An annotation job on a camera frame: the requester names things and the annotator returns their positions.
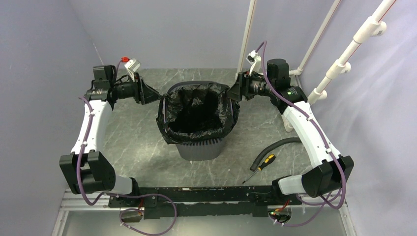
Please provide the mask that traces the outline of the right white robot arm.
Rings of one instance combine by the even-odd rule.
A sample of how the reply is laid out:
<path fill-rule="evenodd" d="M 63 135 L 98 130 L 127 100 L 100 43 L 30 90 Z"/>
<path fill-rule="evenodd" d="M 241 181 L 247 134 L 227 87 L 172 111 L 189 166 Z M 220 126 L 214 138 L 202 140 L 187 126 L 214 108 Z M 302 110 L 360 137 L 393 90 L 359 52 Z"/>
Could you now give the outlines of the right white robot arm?
<path fill-rule="evenodd" d="M 266 75 L 242 71 L 237 74 L 227 96 L 234 101 L 254 96 L 267 96 L 280 114 L 296 131 L 309 156 L 312 170 L 297 175 L 282 177 L 274 182 L 271 198 L 283 204 L 292 194 L 307 194 L 319 197 L 335 190 L 346 194 L 346 183 L 354 167 L 350 156 L 340 151 L 324 134 L 316 121 L 307 97 L 300 87 L 292 86 L 289 65 L 284 59 L 267 62 Z"/>

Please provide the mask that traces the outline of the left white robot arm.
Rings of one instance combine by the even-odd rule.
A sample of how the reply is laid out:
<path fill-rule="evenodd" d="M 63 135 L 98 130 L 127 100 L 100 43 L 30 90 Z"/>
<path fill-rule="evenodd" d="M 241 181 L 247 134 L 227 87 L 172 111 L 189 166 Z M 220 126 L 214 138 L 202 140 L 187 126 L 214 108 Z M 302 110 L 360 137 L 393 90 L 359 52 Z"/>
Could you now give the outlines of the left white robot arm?
<path fill-rule="evenodd" d="M 134 72 L 126 82 L 117 82 L 114 65 L 93 68 L 93 87 L 81 98 L 84 118 L 79 137 L 68 155 L 60 157 L 59 166 L 73 194 L 106 192 L 122 195 L 130 207 L 141 200 L 133 178 L 118 176 L 102 153 L 104 135 L 111 113 L 120 99 L 133 98 L 145 105 L 161 95 Z"/>

